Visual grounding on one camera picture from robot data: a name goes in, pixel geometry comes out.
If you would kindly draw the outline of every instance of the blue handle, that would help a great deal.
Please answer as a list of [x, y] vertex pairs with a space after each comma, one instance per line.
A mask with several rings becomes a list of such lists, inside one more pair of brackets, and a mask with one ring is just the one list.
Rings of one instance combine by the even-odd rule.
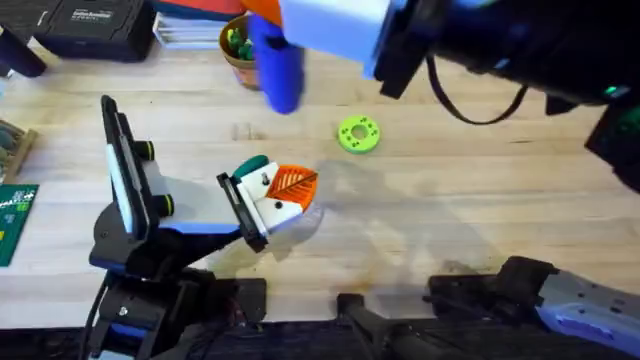
[[249, 17], [260, 87], [269, 105], [281, 114], [298, 108], [304, 91], [304, 51], [289, 44], [280, 27], [259, 15]]

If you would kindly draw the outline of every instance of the green gear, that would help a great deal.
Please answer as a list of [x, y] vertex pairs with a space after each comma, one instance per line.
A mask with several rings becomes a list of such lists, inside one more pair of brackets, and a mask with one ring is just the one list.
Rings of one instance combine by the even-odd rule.
[[[355, 137], [354, 130], [359, 130], [362, 138]], [[365, 154], [373, 150], [380, 142], [380, 128], [368, 116], [353, 115], [340, 124], [338, 141], [350, 153]]]
[[240, 180], [243, 176], [267, 165], [269, 165], [269, 158], [266, 155], [256, 155], [238, 166], [236, 171], [233, 172], [233, 177], [236, 180]]

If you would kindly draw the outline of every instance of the blue object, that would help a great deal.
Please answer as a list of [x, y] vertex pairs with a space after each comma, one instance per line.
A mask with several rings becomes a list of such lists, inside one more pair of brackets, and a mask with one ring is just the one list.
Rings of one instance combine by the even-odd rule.
[[280, 27], [259, 15], [249, 17], [260, 87], [269, 105], [281, 114], [294, 112], [304, 91], [304, 52], [289, 44]]
[[133, 326], [122, 325], [122, 324], [111, 324], [111, 330], [116, 333], [124, 336], [134, 337], [138, 339], [142, 339], [147, 331], [144, 329], [138, 329]]
[[593, 284], [568, 271], [549, 275], [536, 311], [552, 331], [640, 357], [640, 297]]

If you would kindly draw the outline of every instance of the orange object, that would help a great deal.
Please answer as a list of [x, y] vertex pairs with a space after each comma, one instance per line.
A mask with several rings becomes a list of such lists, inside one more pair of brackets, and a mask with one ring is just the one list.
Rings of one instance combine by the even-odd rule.
[[318, 174], [298, 165], [280, 165], [267, 197], [300, 204], [307, 211], [316, 194]]
[[278, 0], [242, 0], [242, 3], [247, 9], [282, 27]]

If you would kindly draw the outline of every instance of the green toy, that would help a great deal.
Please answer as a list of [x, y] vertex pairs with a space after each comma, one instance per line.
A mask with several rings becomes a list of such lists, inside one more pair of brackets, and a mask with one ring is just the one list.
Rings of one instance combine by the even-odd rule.
[[236, 54], [240, 60], [253, 60], [253, 43], [249, 39], [244, 39], [240, 29], [229, 29], [227, 31], [227, 42], [229, 48]]
[[380, 128], [368, 116], [353, 115], [340, 124], [338, 141], [350, 153], [365, 154], [380, 142]]

